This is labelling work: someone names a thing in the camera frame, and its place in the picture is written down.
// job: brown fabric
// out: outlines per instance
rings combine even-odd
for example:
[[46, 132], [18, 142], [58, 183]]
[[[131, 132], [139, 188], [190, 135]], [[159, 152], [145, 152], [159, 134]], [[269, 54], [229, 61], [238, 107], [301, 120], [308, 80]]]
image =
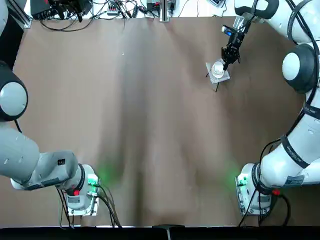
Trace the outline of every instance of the brown fabric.
[[[97, 20], [77, 32], [33, 22], [14, 67], [29, 92], [23, 132], [42, 152], [72, 150], [92, 165], [110, 186], [122, 225], [236, 225], [234, 177], [289, 129], [304, 97], [282, 77], [292, 44], [266, 24], [253, 24], [241, 64], [213, 91], [205, 62], [221, 56], [228, 42], [221, 26], [233, 21]], [[0, 188], [2, 226], [58, 225], [54, 187], [20, 192], [3, 177]], [[318, 189], [288, 193], [290, 224], [320, 223]], [[279, 201], [269, 224], [280, 224], [285, 212]], [[107, 208], [101, 203], [82, 224], [109, 225]]]

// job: metal bracket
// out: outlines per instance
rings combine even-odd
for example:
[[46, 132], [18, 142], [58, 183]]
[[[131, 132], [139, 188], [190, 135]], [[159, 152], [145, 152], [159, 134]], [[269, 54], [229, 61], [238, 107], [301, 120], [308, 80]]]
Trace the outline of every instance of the metal bracket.
[[160, 22], [169, 22], [170, 18], [168, 16], [168, 0], [161, 0], [161, 8], [160, 8]]
[[18, 20], [24, 23], [24, 28], [29, 29], [31, 27], [32, 19], [25, 13], [23, 9], [21, 9], [21, 7], [16, 3], [15, 0], [7, 0], [7, 2], [19, 15], [20, 19]]
[[93, 197], [90, 206], [85, 210], [74, 210], [68, 207], [69, 216], [96, 216], [98, 213], [99, 198]]

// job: green led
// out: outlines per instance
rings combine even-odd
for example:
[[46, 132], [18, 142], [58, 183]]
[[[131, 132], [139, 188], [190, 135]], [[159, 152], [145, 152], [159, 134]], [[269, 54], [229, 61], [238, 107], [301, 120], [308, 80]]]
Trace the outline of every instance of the green led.
[[99, 184], [98, 177], [95, 174], [88, 174], [88, 184]]
[[241, 173], [238, 176], [238, 181], [239, 181], [239, 184], [242, 186], [248, 184], [248, 174]]

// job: green light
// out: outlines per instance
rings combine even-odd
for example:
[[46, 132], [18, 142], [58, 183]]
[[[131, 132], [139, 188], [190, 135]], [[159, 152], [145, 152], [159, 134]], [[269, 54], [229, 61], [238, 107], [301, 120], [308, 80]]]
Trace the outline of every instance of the green light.
[[247, 185], [248, 184], [247, 179], [248, 179], [248, 174], [241, 173], [238, 176], [238, 181], [239, 181], [239, 184], [241, 184], [241, 185]]
[[105, 161], [99, 162], [97, 167], [97, 174], [101, 179], [101, 183], [106, 186], [116, 183], [121, 178], [119, 166], [115, 162], [114, 159], [106, 159]]
[[95, 174], [88, 174], [88, 185], [91, 186], [91, 189], [89, 189], [89, 192], [91, 193], [96, 193], [97, 192], [97, 187], [92, 186], [92, 185], [99, 185], [99, 179], [97, 175]]

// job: electronic equipment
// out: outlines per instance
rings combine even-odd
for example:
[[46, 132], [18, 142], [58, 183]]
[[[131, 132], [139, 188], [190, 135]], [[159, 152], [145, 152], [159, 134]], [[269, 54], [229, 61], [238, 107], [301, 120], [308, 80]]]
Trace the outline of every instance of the electronic equipment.
[[[168, 9], [170, 9], [171, 5], [173, 4], [173, 9], [176, 9], [176, 0], [167, 0], [168, 3]], [[161, 4], [161, 0], [147, 0], [146, 1], [146, 9], [147, 11], [155, 10], [156, 6], [159, 6]]]
[[59, 15], [61, 19], [65, 18], [64, 9], [62, 7], [51, 6], [49, 1], [30, 0], [31, 16], [36, 20], [43, 20], [54, 15]]
[[44, 20], [55, 15], [60, 19], [65, 19], [65, 11], [69, 15], [77, 15], [81, 23], [83, 15], [88, 14], [92, 8], [89, 0], [30, 0], [31, 15], [34, 19]]
[[138, 14], [138, 9], [139, 9], [138, 6], [135, 6], [135, 7], [134, 7], [134, 9], [133, 9], [133, 14], [132, 14], [132, 17], [133, 17], [133, 18], [136, 18], [137, 14]]
[[106, 10], [106, 14], [109, 16], [118, 16], [119, 15], [119, 11], [117, 6], [115, 5], [115, 3], [110, 2], [107, 10]]

